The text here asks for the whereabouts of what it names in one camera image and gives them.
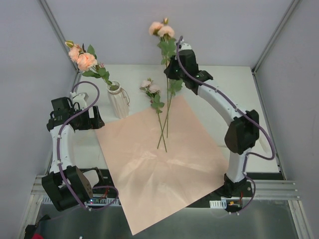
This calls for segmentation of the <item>orange rose stem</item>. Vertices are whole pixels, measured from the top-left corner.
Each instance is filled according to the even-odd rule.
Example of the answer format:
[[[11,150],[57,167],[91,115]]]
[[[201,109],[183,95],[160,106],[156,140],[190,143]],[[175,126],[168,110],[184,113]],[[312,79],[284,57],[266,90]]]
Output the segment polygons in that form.
[[[65,41],[69,48],[68,56],[71,61],[77,65],[78,70],[85,77],[101,78],[109,87],[110,91],[116,91],[119,86],[110,81],[110,73],[106,70],[103,63],[98,63],[95,49],[89,45],[87,49],[84,44],[79,45],[71,40]]]
[[[169,25],[169,18],[165,17],[162,21],[154,21],[150,24],[148,33],[151,36],[155,36],[159,43],[157,47],[161,50],[161,64],[168,67],[171,62],[171,57],[174,58],[176,54],[176,44],[175,44],[175,31]],[[173,96],[175,96],[177,91],[181,90],[180,87],[176,87],[175,83],[172,85],[171,79],[166,76],[166,94],[167,94],[167,113],[166,113],[166,137],[168,137],[169,132],[169,111],[170,104],[172,102]]]

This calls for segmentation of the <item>pink wrapping paper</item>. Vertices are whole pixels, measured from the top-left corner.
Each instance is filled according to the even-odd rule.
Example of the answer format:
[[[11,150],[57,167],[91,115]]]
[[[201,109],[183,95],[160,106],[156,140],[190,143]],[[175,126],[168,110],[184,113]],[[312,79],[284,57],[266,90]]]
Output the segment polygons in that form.
[[[175,97],[169,136],[152,108],[96,131],[133,235],[221,187],[228,161],[184,97]]]

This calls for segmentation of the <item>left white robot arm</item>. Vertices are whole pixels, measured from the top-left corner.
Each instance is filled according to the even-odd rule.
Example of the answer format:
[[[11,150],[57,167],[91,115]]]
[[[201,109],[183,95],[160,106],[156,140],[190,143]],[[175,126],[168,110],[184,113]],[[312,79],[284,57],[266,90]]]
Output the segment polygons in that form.
[[[105,124],[97,106],[93,117],[68,97],[51,101],[53,110],[47,123],[53,143],[52,162],[49,173],[41,179],[42,186],[58,211],[84,204],[93,193],[105,189],[103,175],[97,167],[81,171],[75,165],[73,138],[76,130],[100,129]]]

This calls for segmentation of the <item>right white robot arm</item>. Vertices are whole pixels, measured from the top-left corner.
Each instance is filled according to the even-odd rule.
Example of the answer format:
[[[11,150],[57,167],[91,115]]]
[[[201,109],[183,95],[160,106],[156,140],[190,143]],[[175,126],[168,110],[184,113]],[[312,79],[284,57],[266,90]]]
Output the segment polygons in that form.
[[[170,58],[164,73],[173,81],[183,80],[189,90],[206,100],[226,122],[228,130],[224,142],[230,151],[229,165],[224,174],[224,184],[215,193],[226,198],[238,195],[247,182],[244,173],[248,154],[259,139],[259,114],[255,110],[239,109],[223,95],[213,77],[207,71],[199,70],[191,49],[178,50]]]

